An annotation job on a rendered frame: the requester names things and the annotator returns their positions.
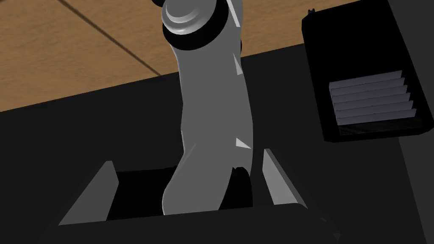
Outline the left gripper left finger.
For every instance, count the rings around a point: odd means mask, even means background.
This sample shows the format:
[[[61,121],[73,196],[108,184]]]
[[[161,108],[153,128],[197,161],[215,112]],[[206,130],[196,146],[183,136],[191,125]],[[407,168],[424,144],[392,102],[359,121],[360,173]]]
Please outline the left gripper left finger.
[[[59,225],[106,221],[118,186],[113,162],[106,161]]]

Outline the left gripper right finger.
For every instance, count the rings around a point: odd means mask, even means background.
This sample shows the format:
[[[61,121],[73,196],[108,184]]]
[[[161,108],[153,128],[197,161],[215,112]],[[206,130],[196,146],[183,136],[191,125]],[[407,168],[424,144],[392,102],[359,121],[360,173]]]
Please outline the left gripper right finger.
[[[308,208],[270,149],[264,150],[262,173],[274,205],[297,203]]]

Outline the black box with grey slats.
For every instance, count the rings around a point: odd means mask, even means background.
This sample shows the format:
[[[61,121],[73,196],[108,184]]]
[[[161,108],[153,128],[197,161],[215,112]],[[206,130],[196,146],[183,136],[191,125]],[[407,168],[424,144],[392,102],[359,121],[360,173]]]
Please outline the black box with grey slats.
[[[388,0],[310,11],[301,30],[325,141],[412,136],[434,129]]]

